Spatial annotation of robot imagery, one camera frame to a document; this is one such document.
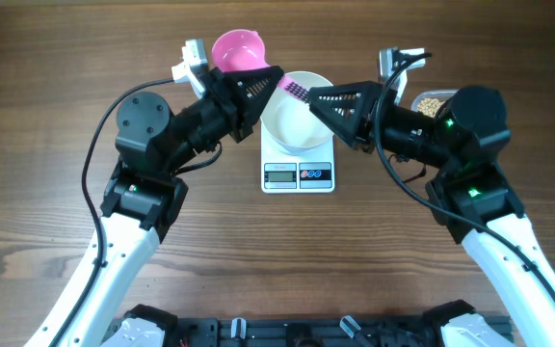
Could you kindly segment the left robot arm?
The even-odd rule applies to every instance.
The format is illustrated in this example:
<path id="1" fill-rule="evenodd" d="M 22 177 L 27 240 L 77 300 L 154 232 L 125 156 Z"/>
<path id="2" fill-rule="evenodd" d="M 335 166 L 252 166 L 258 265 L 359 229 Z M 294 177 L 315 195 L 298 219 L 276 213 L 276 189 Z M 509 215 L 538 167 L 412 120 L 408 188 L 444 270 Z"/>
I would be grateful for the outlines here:
<path id="1" fill-rule="evenodd" d="M 211 165 L 221 140 L 241 142 L 277 88 L 278 66 L 223 72 L 202 68 L 135 86 L 117 116 L 119 159 L 101 205 L 88 205 L 95 231 L 31 346 L 97 346 L 140 270 L 176 221 L 188 193 L 181 175 Z"/>

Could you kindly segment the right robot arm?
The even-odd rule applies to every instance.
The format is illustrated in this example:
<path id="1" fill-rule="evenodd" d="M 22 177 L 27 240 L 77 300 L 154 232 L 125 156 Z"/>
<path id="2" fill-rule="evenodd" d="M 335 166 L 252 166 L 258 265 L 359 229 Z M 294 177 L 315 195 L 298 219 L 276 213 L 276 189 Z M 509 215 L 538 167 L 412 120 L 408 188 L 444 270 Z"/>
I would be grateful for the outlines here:
<path id="1" fill-rule="evenodd" d="M 457 90 L 432 118 L 375 82 L 316 87 L 309 109 L 346 145 L 376 151 L 387 173 L 430 208 L 480 267 L 532 346 L 555 346 L 555 273 L 497 162 L 511 140 L 494 89 Z"/>

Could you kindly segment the pink plastic scoop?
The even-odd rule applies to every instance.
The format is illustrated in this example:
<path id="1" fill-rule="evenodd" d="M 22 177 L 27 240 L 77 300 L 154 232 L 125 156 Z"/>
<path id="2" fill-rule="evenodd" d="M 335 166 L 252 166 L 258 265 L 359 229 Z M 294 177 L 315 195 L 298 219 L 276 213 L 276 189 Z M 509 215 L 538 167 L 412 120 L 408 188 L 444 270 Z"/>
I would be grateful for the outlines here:
<path id="1" fill-rule="evenodd" d="M 214 65 L 222 72 L 267 72 L 271 67 L 266 60 L 264 40 L 253 30 L 234 29 L 222 34 L 215 41 L 211 55 Z M 290 103 L 307 106 L 308 88 L 283 72 L 273 99 L 275 105 Z"/>

